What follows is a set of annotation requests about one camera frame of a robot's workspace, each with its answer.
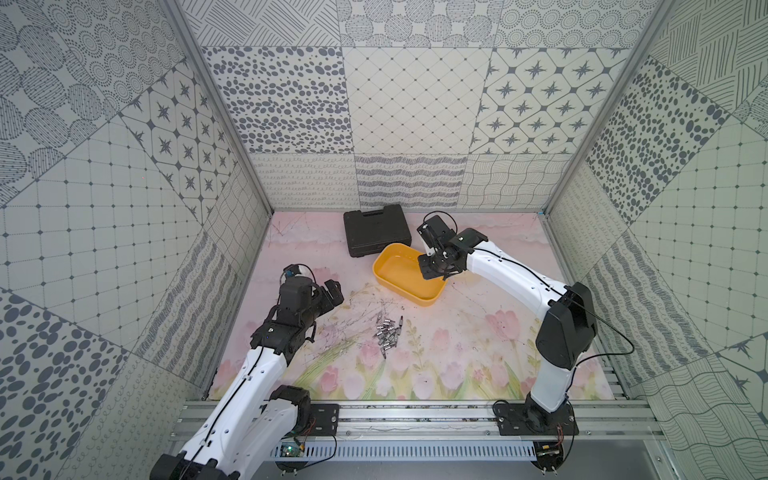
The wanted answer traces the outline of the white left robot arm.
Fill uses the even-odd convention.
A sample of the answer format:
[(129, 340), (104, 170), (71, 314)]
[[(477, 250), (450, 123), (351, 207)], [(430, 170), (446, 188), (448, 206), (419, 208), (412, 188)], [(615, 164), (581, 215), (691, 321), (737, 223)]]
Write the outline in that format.
[(236, 380), (180, 452), (161, 455), (149, 477), (251, 479), (283, 439), (309, 434), (316, 426), (309, 392), (276, 382), (314, 340), (316, 320), (343, 301), (336, 280), (319, 285), (304, 275), (286, 277)]

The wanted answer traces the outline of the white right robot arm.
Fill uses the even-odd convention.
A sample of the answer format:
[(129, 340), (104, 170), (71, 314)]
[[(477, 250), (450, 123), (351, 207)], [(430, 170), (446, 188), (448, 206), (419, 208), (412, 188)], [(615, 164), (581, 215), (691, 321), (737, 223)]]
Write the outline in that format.
[(445, 280), (471, 272), (510, 294), (541, 320), (535, 340), (541, 363), (526, 398), (527, 408), (551, 415), (563, 407), (577, 364), (598, 333), (589, 288), (545, 277), (509, 256), (485, 234), (449, 227), (438, 212), (426, 214), (417, 232), (425, 247), (418, 257), (424, 279)]

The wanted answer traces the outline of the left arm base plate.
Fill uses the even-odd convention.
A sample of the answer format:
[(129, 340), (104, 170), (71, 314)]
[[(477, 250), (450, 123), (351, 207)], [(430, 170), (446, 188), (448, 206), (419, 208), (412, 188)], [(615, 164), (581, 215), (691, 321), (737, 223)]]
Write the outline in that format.
[(331, 437), (337, 435), (340, 405), (311, 403), (298, 407), (297, 422), (290, 437)]

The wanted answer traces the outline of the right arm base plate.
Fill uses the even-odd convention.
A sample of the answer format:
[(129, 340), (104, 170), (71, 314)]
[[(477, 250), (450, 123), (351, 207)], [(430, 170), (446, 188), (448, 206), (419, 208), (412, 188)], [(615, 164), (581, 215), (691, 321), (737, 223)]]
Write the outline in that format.
[(555, 412), (535, 402), (497, 400), (491, 407), (501, 436), (575, 436), (579, 434), (572, 405), (566, 401)]

